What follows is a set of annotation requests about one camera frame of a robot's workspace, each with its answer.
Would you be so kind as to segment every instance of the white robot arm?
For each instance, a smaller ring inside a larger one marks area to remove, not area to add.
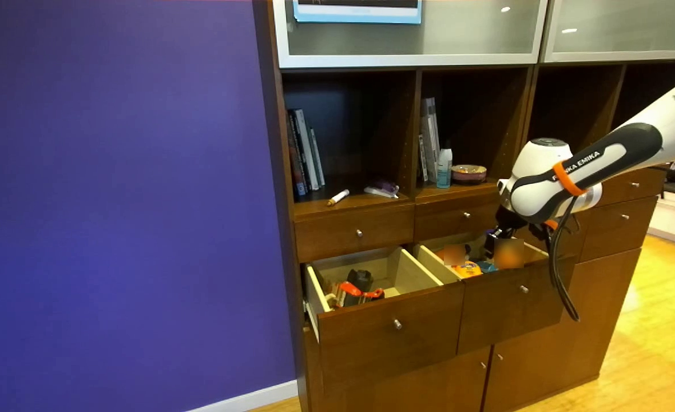
[[[482,257],[493,257],[517,228],[526,224],[541,226],[550,282],[565,311],[579,320],[556,267],[556,236],[548,234],[545,221],[563,214],[563,226],[568,213],[595,205],[602,195],[600,182],[611,177],[672,160],[675,90],[574,156],[561,139],[529,141],[513,166],[513,177],[498,181],[500,205],[497,226],[486,232]]]
[[[503,205],[526,221],[556,217],[561,203],[579,196],[611,177],[675,160],[675,90],[656,98],[636,116],[611,130],[582,150],[554,162],[546,171],[529,173],[529,162],[537,162],[533,146],[557,144],[550,139],[531,141],[517,157],[513,178],[500,181]]]

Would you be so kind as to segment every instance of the open drawer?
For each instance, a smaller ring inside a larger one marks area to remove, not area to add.
[[[383,299],[331,308],[327,292],[349,271],[367,271]],[[307,303],[330,385],[374,383],[457,351],[459,289],[441,287],[403,248],[307,266]]]
[[[444,283],[462,283],[462,320],[457,353],[540,330],[561,320],[563,303],[548,280],[546,253],[523,241],[510,241],[518,266],[459,280],[437,252],[465,245],[467,236],[451,236],[416,245],[416,258]],[[571,257],[557,267],[568,283]]]

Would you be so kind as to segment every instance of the upper cabinet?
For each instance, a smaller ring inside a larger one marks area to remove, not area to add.
[[[358,6],[314,11],[316,3],[271,0],[280,68],[533,65],[546,11],[546,0],[342,0],[419,8],[419,21],[383,23]]]
[[[554,0],[541,62],[675,59],[675,0]]]

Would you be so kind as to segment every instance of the wooden drawer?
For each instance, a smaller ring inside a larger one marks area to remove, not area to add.
[[[654,205],[656,196],[643,196],[579,213],[586,234],[581,261],[637,250],[646,234]]]
[[[370,271],[387,297],[330,308],[324,283],[346,280],[349,267]],[[330,386],[374,383],[455,354],[459,289],[441,287],[405,250],[316,261],[307,266],[307,287],[304,304]]]
[[[665,181],[665,170],[658,170],[658,166],[616,177],[604,182],[604,196],[600,205],[617,203],[626,198],[658,196],[662,189],[662,181]]]
[[[316,261],[374,248],[397,248],[411,241],[411,219],[411,203],[296,217],[296,261]]]
[[[498,196],[462,196],[416,205],[416,241],[441,239],[451,234],[484,234],[492,228]]]
[[[561,320],[563,303],[548,282],[548,261],[541,250],[513,241],[518,266],[457,280],[437,253],[439,248],[462,245],[462,236],[419,245],[419,261],[441,282],[459,282],[465,292],[459,322],[459,353],[492,346],[497,342],[540,330]],[[570,280],[571,258],[561,258],[561,275]]]

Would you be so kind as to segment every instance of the purple wall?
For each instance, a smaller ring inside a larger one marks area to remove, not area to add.
[[[0,0],[0,410],[293,379],[249,0]]]

